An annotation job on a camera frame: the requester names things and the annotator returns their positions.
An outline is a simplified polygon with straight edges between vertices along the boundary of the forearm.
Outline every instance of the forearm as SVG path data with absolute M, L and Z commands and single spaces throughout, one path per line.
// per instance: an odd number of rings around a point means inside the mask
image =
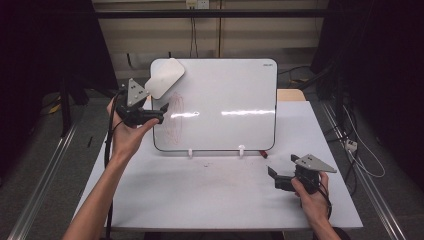
M 100 235 L 126 159 L 112 156 L 107 168 L 79 209 L 63 239 L 95 239 Z
M 311 227 L 318 239 L 340 240 L 339 235 L 337 235 L 327 219 L 311 222 Z

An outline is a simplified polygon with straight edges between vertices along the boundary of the red marker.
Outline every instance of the red marker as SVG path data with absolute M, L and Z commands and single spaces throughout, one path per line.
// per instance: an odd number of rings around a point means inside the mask
M 264 157 L 265 159 L 268 157 L 268 153 L 265 152 L 265 150 L 259 150 L 259 153 Z

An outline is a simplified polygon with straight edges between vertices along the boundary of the human hand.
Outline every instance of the human hand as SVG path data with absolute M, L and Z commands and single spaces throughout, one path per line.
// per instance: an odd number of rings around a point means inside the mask
M 112 102 L 113 99 L 107 106 L 109 115 L 112 110 Z M 115 130 L 113 132 L 112 157 L 128 162 L 140 147 L 144 134 L 157 123 L 159 123 L 158 119 L 150 119 L 139 128 L 137 126 L 131 128 L 122 123 L 122 119 L 114 112 L 112 129 Z
M 324 193 L 328 194 L 328 176 L 325 172 L 320 172 L 319 175 L 321 177 L 320 188 Z M 297 178 L 293 178 L 291 183 L 296 190 L 296 196 L 300 197 L 303 211 L 305 212 L 309 223 L 313 226 L 321 223 L 322 221 L 328 221 L 328 205 L 321 193 L 315 192 L 313 194 L 309 194 Z

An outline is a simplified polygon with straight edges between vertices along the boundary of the human arm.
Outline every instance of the human arm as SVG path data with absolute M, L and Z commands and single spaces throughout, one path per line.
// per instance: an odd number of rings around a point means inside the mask
M 109 114 L 111 108 L 112 102 L 107 107 Z M 140 128 L 130 128 L 120 124 L 121 121 L 115 113 L 112 126 L 116 128 L 109 164 L 69 225 L 63 239 L 99 239 L 113 195 L 128 162 L 140 147 L 144 134 L 159 122 L 158 119 L 151 119 Z
M 328 190 L 328 176 L 324 172 L 320 172 L 319 175 L 321 177 L 320 188 L 325 192 Z M 296 195 L 300 197 L 309 225 L 318 239 L 340 239 L 327 218 L 328 205 L 321 193 L 309 194 L 297 178 L 293 178 L 291 182 L 296 190 Z

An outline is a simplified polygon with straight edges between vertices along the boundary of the white table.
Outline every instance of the white table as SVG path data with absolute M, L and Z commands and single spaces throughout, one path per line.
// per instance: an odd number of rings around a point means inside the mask
M 191 159 L 185 153 L 162 153 L 153 146 L 150 131 L 118 186 L 112 227 L 162 232 L 309 228 L 299 199 L 293 192 L 275 189 L 267 173 L 270 166 L 280 175 L 293 175 L 290 155 L 309 153 L 338 170 L 306 101 L 278 102 L 276 141 L 268 159 L 257 152 L 243 158 L 236 152 L 195 152 Z M 103 171 L 103 156 L 104 148 L 77 210 Z M 362 227 L 339 171 L 328 175 L 332 225 Z

